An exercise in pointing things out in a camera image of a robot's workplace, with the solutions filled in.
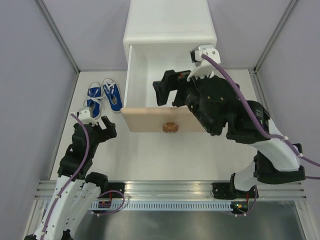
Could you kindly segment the beige drawer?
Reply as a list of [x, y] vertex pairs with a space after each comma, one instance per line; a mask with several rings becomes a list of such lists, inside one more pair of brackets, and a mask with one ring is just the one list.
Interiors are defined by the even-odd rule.
[[160, 81], [165, 71], [192, 71], [190, 51], [196, 43], [131, 44], [127, 55], [127, 77], [121, 113], [131, 132], [160, 133], [167, 123], [178, 126], [180, 133], [201, 133], [204, 128], [186, 106], [173, 107], [176, 92], [169, 94], [163, 106], [157, 105], [153, 82]]

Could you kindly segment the bear knob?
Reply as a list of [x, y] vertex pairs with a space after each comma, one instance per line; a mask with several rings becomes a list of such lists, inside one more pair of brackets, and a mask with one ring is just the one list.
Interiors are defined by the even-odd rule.
[[179, 131], [179, 125], [174, 122], [167, 122], [162, 126], [164, 133], [177, 133]]

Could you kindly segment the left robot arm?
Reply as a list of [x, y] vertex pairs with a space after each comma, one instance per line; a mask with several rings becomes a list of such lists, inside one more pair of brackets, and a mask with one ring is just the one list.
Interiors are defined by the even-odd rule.
[[116, 125], [107, 116], [101, 117], [105, 128], [91, 117], [78, 115], [75, 120], [72, 142], [60, 161], [49, 206], [39, 227], [25, 236], [26, 240], [74, 239], [92, 202], [109, 193], [108, 177], [88, 171], [99, 144], [117, 136]]

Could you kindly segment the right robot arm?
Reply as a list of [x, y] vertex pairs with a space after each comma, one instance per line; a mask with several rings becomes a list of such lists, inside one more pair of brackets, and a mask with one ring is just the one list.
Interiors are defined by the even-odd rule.
[[280, 185], [306, 178], [298, 158], [301, 145], [288, 146], [268, 111], [259, 102], [241, 99], [237, 84], [218, 76], [200, 78], [188, 70], [168, 70], [152, 86], [159, 106], [176, 91], [172, 105], [187, 107], [208, 134], [219, 136], [226, 129], [228, 140], [256, 149], [249, 166], [233, 173], [228, 182], [213, 185], [215, 199], [253, 198], [258, 183]]

